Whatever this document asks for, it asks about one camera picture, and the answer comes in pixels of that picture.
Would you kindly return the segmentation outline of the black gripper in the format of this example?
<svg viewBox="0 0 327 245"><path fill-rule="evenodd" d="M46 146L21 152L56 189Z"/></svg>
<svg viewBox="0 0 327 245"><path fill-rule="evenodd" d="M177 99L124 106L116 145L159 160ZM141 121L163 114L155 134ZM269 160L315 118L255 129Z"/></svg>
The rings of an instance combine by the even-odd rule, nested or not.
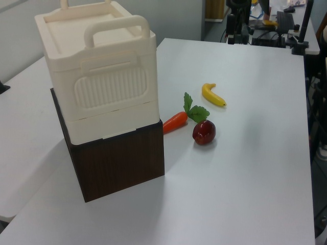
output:
<svg viewBox="0 0 327 245"><path fill-rule="evenodd" d="M235 33L236 16L240 10L245 15L242 17L241 34L249 35L249 16L252 0L226 0L226 5L230 8L231 13L227 16L226 33L233 35Z"/></svg>

